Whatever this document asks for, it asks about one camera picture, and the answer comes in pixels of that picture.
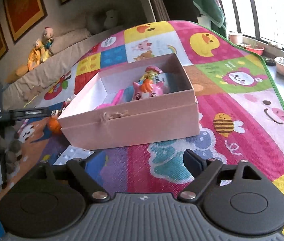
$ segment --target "green mat border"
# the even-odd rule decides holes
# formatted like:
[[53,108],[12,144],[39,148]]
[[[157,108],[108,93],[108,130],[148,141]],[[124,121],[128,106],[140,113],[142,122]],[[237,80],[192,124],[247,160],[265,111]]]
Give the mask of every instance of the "green mat border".
[[259,58],[260,61],[262,62],[262,65],[263,65],[263,67],[264,67],[264,70],[265,70],[265,72],[267,73],[267,76],[268,76],[268,78],[269,78],[269,80],[270,80],[270,82],[271,82],[271,84],[272,84],[272,87],[273,87],[273,89],[274,89],[274,91],[275,91],[275,93],[276,93],[276,95],[277,95],[277,97],[278,97],[278,99],[279,99],[279,101],[280,101],[280,103],[281,103],[281,106],[282,106],[282,108],[283,108],[283,110],[284,110],[284,101],[283,101],[283,99],[282,99],[282,97],[281,97],[281,95],[280,95],[280,92],[279,92],[279,90],[278,90],[278,88],[277,88],[277,86],[276,86],[276,84],[275,84],[275,82],[274,82],[274,80],[273,80],[273,78],[272,78],[272,76],[271,76],[269,70],[268,70],[268,67],[267,67],[267,65],[266,65],[266,63],[265,63],[265,61],[264,61],[264,59],[263,59],[260,55],[254,53],[254,52],[248,51],[248,50],[246,50],[246,49],[244,49],[244,48],[242,48],[242,47],[240,47],[240,46],[238,46],[238,45],[236,45],[236,44],[230,42],[228,39],[226,39],[226,38],[223,37],[222,35],[218,34],[217,32],[215,32],[215,31],[213,31],[213,30],[211,30],[211,29],[209,29],[209,28],[207,28],[207,27],[205,27],[205,26],[203,26],[203,25],[201,25],[201,24],[198,24],[198,23],[195,23],[195,22],[191,22],[191,21],[186,21],[186,22],[190,22],[190,23],[194,23],[194,24],[196,24],[196,25],[202,26],[202,27],[208,29],[209,31],[215,33],[216,35],[218,35],[218,36],[219,36],[220,38],[222,38],[223,40],[227,41],[227,42],[228,42],[229,44],[231,44],[233,47],[235,47],[235,48],[237,48],[237,49],[240,49],[240,50],[242,50],[242,51],[245,51],[245,52],[247,52],[247,53],[249,53],[249,54],[258,56],[258,58]]

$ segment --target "cardboard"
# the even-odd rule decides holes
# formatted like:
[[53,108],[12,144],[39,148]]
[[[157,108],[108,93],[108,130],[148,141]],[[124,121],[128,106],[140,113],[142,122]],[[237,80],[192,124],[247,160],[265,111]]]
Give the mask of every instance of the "cardboard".
[[[179,91],[94,110],[100,104],[110,103],[118,90],[138,81],[150,65],[173,73]],[[58,121],[69,142],[85,149],[132,146],[199,134],[198,102],[175,54],[100,71]]]

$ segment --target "circular pad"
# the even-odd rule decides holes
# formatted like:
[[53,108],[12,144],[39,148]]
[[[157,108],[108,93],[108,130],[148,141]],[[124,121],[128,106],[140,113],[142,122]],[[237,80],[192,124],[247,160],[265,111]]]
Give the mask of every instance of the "circular pad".
[[75,224],[86,208],[83,196],[57,181],[19,182],[0,201],[4,229],[27,238],[56,235]]
[[249,181],[213,189],[204,198],[203,211],[228,232],[259,236],[279,231],[284,227],[284,195],[271,182]]

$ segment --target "window sill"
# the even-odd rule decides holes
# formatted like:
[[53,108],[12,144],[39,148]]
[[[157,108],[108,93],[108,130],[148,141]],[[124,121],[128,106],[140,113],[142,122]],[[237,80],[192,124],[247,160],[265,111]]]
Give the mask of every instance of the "window sill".
[[263,43],[263,42],[255,40],[255,39],[245,37],[245,36],[243,36],[243,42],[246,43],[246,44],[256,43],[257,45],[264,47],[264,50],[265,50],[265,52],[267,52],[267,54],[270,54],[274,57],[284,57],[284,51],[283,50],[279,50],[276,47],[273,47],[273,46],[271,46],[267,43]]

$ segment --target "metal screw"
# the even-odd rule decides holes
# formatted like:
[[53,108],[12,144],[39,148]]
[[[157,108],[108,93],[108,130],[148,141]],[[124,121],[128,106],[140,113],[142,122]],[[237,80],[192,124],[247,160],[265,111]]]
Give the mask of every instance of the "metal screw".
[[107,198],[107,193],[103,191],[96,191],[92,194],[92,197],[95,199],[106,199]]
[[196,194],[191,191],[183,191],[180,193],[180,197],[184,199],[194,199],[196,197]]

